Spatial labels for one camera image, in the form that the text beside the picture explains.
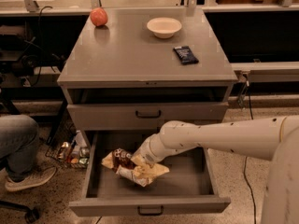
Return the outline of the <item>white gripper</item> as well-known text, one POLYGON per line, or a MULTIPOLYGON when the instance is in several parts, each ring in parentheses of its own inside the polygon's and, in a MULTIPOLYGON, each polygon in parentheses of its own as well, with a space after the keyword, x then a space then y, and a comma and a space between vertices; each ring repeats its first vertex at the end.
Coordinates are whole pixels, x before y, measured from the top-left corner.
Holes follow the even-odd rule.
POLYGON ((132 156, 131 161, 140 167, 150 169, 151 163, 162 161, 169 155, 169 150, 165 147, 159 134, 148 137, 138 149, 140 153, 132 156))

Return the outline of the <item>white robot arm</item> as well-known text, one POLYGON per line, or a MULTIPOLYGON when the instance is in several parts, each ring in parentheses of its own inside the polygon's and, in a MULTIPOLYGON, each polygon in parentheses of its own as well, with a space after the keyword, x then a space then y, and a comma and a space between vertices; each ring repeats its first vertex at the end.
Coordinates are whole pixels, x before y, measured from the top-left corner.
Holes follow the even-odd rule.
POLYGON ((171 120, 133 158, 151 165, 196 147, 270 161, 261 224, 299 224, 299 116, 208 125, 171 120))

